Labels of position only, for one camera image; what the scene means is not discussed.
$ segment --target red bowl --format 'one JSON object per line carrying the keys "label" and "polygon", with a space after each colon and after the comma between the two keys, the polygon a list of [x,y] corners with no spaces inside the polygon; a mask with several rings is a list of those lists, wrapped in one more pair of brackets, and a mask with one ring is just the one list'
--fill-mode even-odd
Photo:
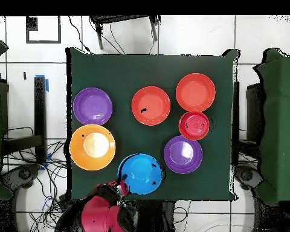
{"label": "red bowl", "polygon": [[178,129],[182,136],[188,140],[198,141],[203,139],[210,130],[210,122],[201,112],[186,112],[179,119]]}
{"label": "red bowl", "polygon": [[186,111],[202,112],[208,109],[214,101],[215,94],[214,83],[200,73],[186,75],[176,87],[177,102]]}

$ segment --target black marking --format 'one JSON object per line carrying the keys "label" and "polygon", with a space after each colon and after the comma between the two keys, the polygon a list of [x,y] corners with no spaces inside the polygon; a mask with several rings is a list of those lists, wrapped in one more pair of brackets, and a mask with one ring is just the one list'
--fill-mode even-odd
{"label": "black marking", "polygon": [[211,126],[212,126],[212,127],[210,127],[211,128],[211,131],[210,132],[213,132],[213,129],[214,129],[214,121],[213,121],[212,117],[210,117],[210,120],[211,120]]}
{"label": "black marking", "polygon": [[121,179],[124,181],[127,177],[128,177],[127,174],[124,174],[124,175],[121,177]]}
{"label": "black marking", "polygon": [[28,31],[37,31],[37,17],[26,17],[26,29]]}

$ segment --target plate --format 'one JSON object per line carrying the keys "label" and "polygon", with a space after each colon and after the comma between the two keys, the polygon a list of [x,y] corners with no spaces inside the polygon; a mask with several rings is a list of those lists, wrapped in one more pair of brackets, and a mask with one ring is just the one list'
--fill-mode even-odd
{"label": "plate", "polygon": [[133,194],[147,195],[159,188],[164,178],[164,167],[156,158],[142,153],[127,156],[117,170]]}
{"label": "plate", "polygon": [[105,124],[112,115],[112,101],[101,89],[81,90],[73,101],[74,115],[82,124]]}
{"label": "plate", "polygon": [[154,126],[167,118],[171,102],[169,96],[161,88],[147,86],[134,95],[131,108],[134,117],[140,123]]}
{"label": "plate", "polygon": [[200,73],[186,75],[176,87],[177,102],[186,111],[202,112],[208,109],[215,93],[214,83]]}
{"label": "plate", "polygon": [[80,168],[100,170],[112,161],[115,155],[115,140],[103,126],[87,124],[72,134],[69,152],[72,160]]}
{"label": "plate", "polygon": [[202,162],[200,144],[181,135],[172,138],[166,144],[163,155],[168,168],[180,174],[195,171]]}
{"label": "plate", "polygon": [[182,136],[188,140],[198,141],[203,139],[210,130],[210,122],[201,112],[186,112],[179,119],[178,129]]}

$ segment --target black chair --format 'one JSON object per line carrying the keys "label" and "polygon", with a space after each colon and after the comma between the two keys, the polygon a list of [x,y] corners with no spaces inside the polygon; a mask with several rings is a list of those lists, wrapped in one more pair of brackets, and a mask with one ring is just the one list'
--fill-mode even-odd
{"label": "black chair", "polygon": [[[0,55],[6,52],[7,46],[0,42]],[[31,187],[37,177],[40,164],[46,161],[45,143],[45,78],[34,78],[34,133],[22,138],[8,139],[7,124],[8,84],[0,79],[0,232],[18,232],[16,225],[16,201],[21,187]],[[19,166],[1,174],[3,157],[13,152],[35,147],[36,163]]]}
{"label": "black chair", "polygon": [[157,34],[155,26],[158,24],[158,21],[161,20],[160,15],[109,15],[109,16],[89,16],[90,20],[95,25],[95,30],[98,35],[98,41],[100,49],[103,50],[103,44],[102,44],[102,37],[103,35],[103,24],[118,22],[118,21],[127,21],[129,19],[138,19],[143,17],[149,17],[150,24],[152,26],[152,34],[153,39],[157,41]]}

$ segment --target dark green table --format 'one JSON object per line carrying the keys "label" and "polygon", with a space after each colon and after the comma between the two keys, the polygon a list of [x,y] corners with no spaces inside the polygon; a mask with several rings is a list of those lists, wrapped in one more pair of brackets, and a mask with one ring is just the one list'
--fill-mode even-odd
{"label": "dark green table", "polygon": [[[199,141],[203,160],[199,168],[188,175],[173,173],[166,167],[166,178],[161,187],[150,195],[129,195],[127,199],[159,200],[225,200],[234,199],[229,192],[231,153],[231,107],[233,100],[233,62],[237,50],[223,56],[149,56],[149,55],[88,55],[67,48],[68,70],[71,68],[72,97],[84,88],[97,87],[111,98],[113,113],[104,125],[114,136],[116,153],[112,162],[96,172],[72,165],[73,199],[82,198],[92,188],[117,177],[121,160],[132,153],[148,153],[163,162],[166,143],[179,135],[178,121],[185,112],[176,101],[175,89],[187,74],[203,73],[212,79],[216,98],[204,113],[211,121],[208,135]],[[169,95],[171,111],[167,119],[156,126],[145,126],[134,118],[131,100],[142,87],[155,85]],[[72,132],[82,124],[73,111]]]}
{"label": "dark green table", "polygon": [[260,144],[261,174],[256,193],[268,205],[290,201],[290,56],[266,50],[258,72],[266,94],[265,128]]}

